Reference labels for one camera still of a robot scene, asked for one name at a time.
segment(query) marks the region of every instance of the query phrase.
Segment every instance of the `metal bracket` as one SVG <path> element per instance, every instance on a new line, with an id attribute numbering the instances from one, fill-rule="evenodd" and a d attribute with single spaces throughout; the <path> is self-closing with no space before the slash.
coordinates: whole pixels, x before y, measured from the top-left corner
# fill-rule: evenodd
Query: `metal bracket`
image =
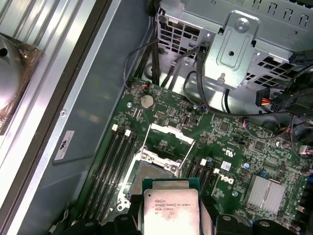
<path id="1" fill-rule="evenodd" d="M 216 34 L 205 61 L 205 76 L 228 89 L 237 88 L 246 78 L 255 48 L 252 40 L 257 19 L 232 13 L 224 32 Z"/>
<path id="2" fill-rule="evenodd" d="M 163 132 L 165 134 L 173 134 L 175 135 L 175 137 L 179 140 L 182 140 L 186 143 L 188 143 L 190 145 L 190 148 L 186 154 L 186 156 L 184 157 L 183 160 L 179 160 L 177 162 L 173 161 L 173 160 L 170 160 L 170 159 L 167 159 L 167 158 L 161 158 L 158 156 L 158 154 L 156 153 L 153 153 L 151 151 L 149 151 L 146 147 L 145 147 L 145 144 L 146 144 L 146 141 L 147 141 L 147 138 L 148 138 L 148 135 L 149 135 L 149 132 L 150 130 L 157 130 L 157 131 L 160 131 L 160 132 Z M 124 210 L 125 208 L 129 208 L 130 206 L 130 202 L 129 200 L 126 198 L 126 195 L 124 194 L 124 189 L 125 189 L 125 186 L 127 184 L 127 181 L 131 175 L 131 172 L 134 168 L 134 165 L 135 165 L 135 162 L 136 161 L 145 161 L 145 162 L 148 162 L 148 163 L 151 163 L 151 164 L 155 164 L 155 165 L 158 165 L 162 168 L 164 168 L 165 170 L 167 171 L 170 171 L 172 172 L 176 177 L 181 177 L 181 174 L 182 174 L 182 171 L 181 171 L 181 168 L 184 164 L 184 162 L 186 161 L 191 149 L 193 148 L 195 144 L 195 140 L 192 139 L 192 138 L 189 138 L 187 136 L 185 136 L 180 130 L 174 128 L 174 127 L 171 127 L 171 126 L 159 126 L 155 123 L 152 123 L 149 125 L 149 128 L 148 128 L 148 131 L 147 131 L 147 134 L 146 134 L 146 137 L 145 137 L 145 140 L 143 142 L 143 145 L 142 147 L 139 149 L 139 151 L 134 155 L 134 158 L 130 164 L 130 167 L 128 168 L 128 171 L 126 173 L 126 176 L 124 178 L 124 182 L 123 182 L 123 185 L 118 193 L 118 199 L 117 199 L 117 210 L 118 211 L 122 211 Z"/>
<path id="3" fill-rule="evenodd" d="M 179 129 L 176 129 L 174 127 L 171 127 L 171 126 L 159 126 L 159 125 L 157 125 L 155 123 L 152 123 L 152 124 L 150 124 L 150 126 L 148 128 L 148 131 L 147 131 L 147 134 L 146 134 L 146 138 L 145 138 L 145 141 L 144 141 L 143 145 L 145 145 L 145 143 L 147 141 L 147 138 L 148 138 L 148 135 L 149 135 L 149 132 L 150 132 L 151 129 L 163 132 L 165 134 L 171 133 L 171 134 L 175 135 L 175 137 L 177 139 L 182 140 L 182 141 L 187 142 L 188 144 L 190 144 L 190 148 L 189 148 L 186 156 L 184 157 L 184 159 L 182 160 L 182 162 L 181 162 L 181 164 L 179 166 L 179 170 L 181 170 L 183 164 L 187 160 L 187 157 L 188 157 L 189 153 L 191 152 L 191 149 L 195 145 L 195 140 L 185 136 Z"/>

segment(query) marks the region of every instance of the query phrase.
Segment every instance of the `green circuit board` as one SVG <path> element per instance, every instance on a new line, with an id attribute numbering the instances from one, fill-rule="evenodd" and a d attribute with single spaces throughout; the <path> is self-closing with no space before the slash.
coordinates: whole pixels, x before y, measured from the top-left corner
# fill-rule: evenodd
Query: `green circuit board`
<path id="1" fill-rule="evenodd" d="M 134 86 L 143 83 L 142 80 L 135 80 Z M 142 108 L 140 102 L 144 95 L 152 96 L 151 108 Z M 308 167 L 311 162 L 300 159 L 292 151 L 278 146 L 278 142 L 286 142 L 286 140 L 281 138 L 257 140 L 244 130 L 242 120 L 195 110 L 183 96 L 155 85 L 151 85 L 148 89 L 125 91 L 109 128 L 118 125 L 119 128 L 123 127 L 136 133 L 134 147 L 130 151 L 133 156 L 143 145 L 151 123 L 171 126 L 195 140 L 195 145 L 182 168 L 182 177 L 188 177 L 188 169 L 194 161 L 200 162 L 205 159 L 210 163 L 213 172 L 210 174 L 210 179 L 206 179 L 207 183 L 201 193 L 204 196 L 212 196 L 216 200 L 220 213 L 237 214 L 249 222 L 260 218 L 271 219 L 285 227 L 288 227 L 294 219 L 307 180 L 299 174 L 299 170 Z M 250 129 L 260 137 L 271 136 L 271 131 L 263 127 L 251 124 Z M 77 201 L 74 217 L 86 216 L 86 213 L 82 212 L 83 208 L 93 210 L 90 208 L 94 203 L 92 201 L 97 200 L 97 196 L 95 196 L 96 192 L 91 192 L 90 189 L 94 187 L 95 179 L 98 179 L 97 174 L 100 172 L 103 159 L 109 157 L 107 149 L 111 143 L 112 133 L 108 131 Z M 190 147 L 171 134 L 155 130 L 150 131 L 145 145 L 159 156 L 174 161 L 182 160 Z M 119 177 L 112 175 L 112 179 L 123 181 L 129 163 L 130 160 L 116 164 L 120 167 L 116 174 Z M 251 178 L 255 175 L 285 188 L 278 213 L 270 213 L 247 203 L 246 194 Z M 104 193 L 111 182 L 112 180 L 108 180 L 109 186 L 101 186 Z M 116 197 L 121 183 L 115 182 L 114 185 L 115 188 L 112 189 L 110 196 L 102 193 L 102 197 L 109 198 L 99 201 L 98 204 L 105 201 L 109 209 L 105 215 L 102 211 L 102 216 L 96 217 L 97 219 L 105 221 L 110 213 L 118 213 L 115 209 Z"/>

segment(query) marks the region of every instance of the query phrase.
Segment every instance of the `yellow and red wires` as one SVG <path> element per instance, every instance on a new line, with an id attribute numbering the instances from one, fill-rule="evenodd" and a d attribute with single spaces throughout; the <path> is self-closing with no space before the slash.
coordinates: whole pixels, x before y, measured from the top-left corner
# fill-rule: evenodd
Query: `yellow and red wires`
<path id="1" fill-rule="evenodd" d="M 271 104 L 271 100 L 270 99 L 262 98 L 262 102 L 261 102 L 262 106 L 269 105 L 269 104 Z"/>
<path id="2" fill-rule="evenodd" d="M 284 135 L 286 132 L 290 132 L 290 125 L 285 127 L 285 128 L 278 128 L 277 133 L 273 133 L 271 137 L 260 137 L 258 136 L 256 133 L 251 132 L 248 129 L 248 125 L 250 124 L 250 122 L 246 119 L 243 120 L 243 128 L 254 138 L 259 139 L 259 140 L 272 140 L 275 139 L 277 137 L 280 137 L 282 135 Z"/>

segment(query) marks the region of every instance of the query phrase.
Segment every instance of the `screw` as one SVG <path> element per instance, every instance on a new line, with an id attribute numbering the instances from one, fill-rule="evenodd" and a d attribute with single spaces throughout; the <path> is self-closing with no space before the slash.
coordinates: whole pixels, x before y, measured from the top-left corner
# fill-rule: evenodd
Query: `screw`
<path id="1" fill-rule="evenodd" d="M 159 49 L 158 49 L 158 52 L 159 52 L 159 54 L 164 54 L 164 53 L 165 53 L 165 50 L 164 50 L 163 48 L 159 48 Z"/>
<path id="2" fill-rule="evenodd" d="M 92 225 L 93 225 L 92 222 L 88 222 L 88 223 L 85 224 L 85 227 L 90 227 L 90 226 L 92 226 Z"/>
<path id="3" fill-rule="evenodd" d="M 158 20 L 161 22 L 161 23 L 166 23 L 167 22 L 167 19 L 165 16 L 159 16 L 158 17 Z"/>
<path id="4" fill-rule="evenodd" d="M 260 225 L 262 225 L 263 227 L 269 227 L 269 223 L 266 221 L 260 221 Z"/>
<path id="5" fill-rule="evenodd" d="M 243 31 L 245 29 L 245 25 L 246 24 L 244 22 L 239 22 L 236 26 L 239 31 Z"/>
<path id="6" fill-rule="evenodd" d="M 188 66 L 189 64 L 190 64 L 190 60 L 189 60 L 189 58 L 186 58 L 185 59 L 185 65 Z"/>
<path id="7" fill-rule="evenodd" d="M 237 197 L 237 196 L 238 196 L 238 192 L 237 192 L 237 191 L 233 191 L 233 192 L 231 193 L 231 195 L 233 195 L 233 197 Z"/>
<path id="8" fill-rule="evenodd" d="M 67 115 L 67 111 L 66 111 L 65 109 L 61 110 L 61 111 L 60 111 L 60 115 L 61 115 L 62 117 L 65 117 L 65 116 Z"/>
<path id="9" fill-rule="evenodd" d="M 249 30 L 249 21 L 247 19 L 240 19 L 235 23 L 235 29 L 240 33 L 245 33 Z"/>
<path id="10" fill-rule="evenodd" d="M 176 171 L 176 166 L 172 166 L 172 167 L 171 167 L 171 171 L 172 171 L 172 172 L 175 172 L 175 171 Z"/>
<path id="11" fill-rule="evenodd" d="M 230 221 L 231 218 L 230 218 L 229 216 L 227 216 L 227 215 L 224 215 L 224 216 L 223 216 L 223 220 Z"/>

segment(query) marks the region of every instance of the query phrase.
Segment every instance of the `ram slot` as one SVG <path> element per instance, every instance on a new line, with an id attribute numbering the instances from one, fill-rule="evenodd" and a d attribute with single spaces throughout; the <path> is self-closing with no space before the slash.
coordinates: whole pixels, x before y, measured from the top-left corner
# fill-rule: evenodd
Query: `ram slot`
<path id="1" fill-rule="evenodd" d="M 107 148 L 107 151 L 105 153 L 105 156 L 109 152 L 109 150 L 113 147 L 113 143 L 116 140 L 116 138 L 117 138 L 117 133 L 116 132 L 112 132 L 112 135 L 110 137 L 110 140 L 109 140 L 109 143 L 108 143 L 108 148 Z M 100 184 L 100 181 L 99 181 L 100 172 L 104 168 L 104 166 L 106 164 L 106 160 L 107 160 L 106 157 L 102 158 L 101 164 L 100 164 L 100 166 L 98 168 L 98 171 L 97 171 L 97 173 L 95 175 L 95 179 L 94 179 L 94 181 L 92 183 L 92 186 L 91 186 L 91 188 L 89 190 L 88 197 L 86 199 L 86 203 L 85 203 L 84 208 L 82 210 L 82 218 L 86 217 L 87 212 L 88 212 L 88 208 L 92 204 L 92 201 L 94 199 L 94 193 L 96 192 L 96 190 L 97 190 L 97 188 L 99 187 L 99 184 Z"/>
<path id="2" fill-rule="evenodd" d="M 134 156 L 134 147 L 135 147 L 136 137 L 132 137 L 128 142 L 128 145 L 125 148 L 125 151 L 121 157 L 120 164 L 118 165 L 119 169 L 116 170 L 116 177 L 111 184 L 111 189 L 109 190 L 109 196 L 103 201 L 103 210 L 101 214 L 100 221 L 103 222 L 108 214 L 110 213 L 110 203 L 114 197 L 115 192 L 118 190 L 119 183 L 121 182 L 123 173 L 126 171 L 127 167 L 131 163 Z"/>
<path id="3" fill-rule="evenodd" d="M 210 168 L 206 168 L 203 183 L 202 183 L 202 185 L 200 185 L 200 194 L 202 194 L 204 189 L 206 188 L 211 175 L 212 175 L 211 169 Z"/>
<path id="4" fill-rule="evenodd" d="M 197 178 L 199 178 L 200 187 L 203 185 L 204 176 L 205 176 L 205 166 L 200 165 L 197 172 Z"/>
<path id="5" fill-rule="evenodd" d="M 111 165 L 111 161 L 112 161 L 111 155 L 112 153 L 116 151 L 121 140 L 122 140 L 122 133 L 118 133 L 117 135 L 115 135 L 113 142 L 108 146 L 108 150 L 106 151 L 103 157 L 104 158 L 103 164 L 101 165 L 101 168 L 95 179 L 95 187 L 92 189 L 91 193 L 89 194 L 91 203 L 87 207 L 87 211 L 84 214 L 84 218 L 85 217 L 91 218 L 91 213 L 93 212 L 94 204 L 96 203 L 97 196 L 99 194 L 99 190 L 102 185 L 101 183 L 104 177 L 106 176 L 106 172 L 108 171 Z"/>
<path id="6" fill-rule="evenodd" d="M 187 175 L 188 178 L 195 178 L 196 177 L 197 171 L 198 171 L 198 165 L 199 165 L 198 162 L 192 161 L 188 175 Z"/>
<path id="7" fill-rule="evenodd" d="M 124 157 L 124 152 L 127 146 L 129 145 L 129 137 L 124 136 L 123 142 L 119 147 L 119 150 L 115 153 L 115 156 L 112 156 L 114 158 L 114 161 L 112 163 L 112 170 L 107 175 L 106 182 L 103 183 L 102 186 L 102 193 L 101 198 L 99 198 L 99 204 L 97 205 L 97 208 L 94 209 L 94 219 L 99 220 L 103 210 L 105 209 L 106 199 L 110 195 L 112 185 L 115 182 L 116 174 L 118 173 L 122 162 L 121 159 Z"/>
<path id="8" fill-rule="evenodd" d="M 125 136 L 123 136 L 121 140 L 117 143 L 116 147 L 114 148 L 114 151 L 112 151 L 110 155 L 108 156 L 110 159 L 110 162 L 108 164 L 107 170 L 105 171 L 104 177 L 102 178 L 98 192 L 96 193 L 93 206 L 92 206 L 92 212 L 89 218 L 95 219 L 96 212 L 98 211 L 98 208 L 100 207 L 101 198 L 104 196 L 104 192 L 109 184 L 109 179 L 114 172 L 114 167 L 118 160 L 119 153 L 121 149 L 125 148 L 127 142 L 128 140 L 125 138 Z"/>

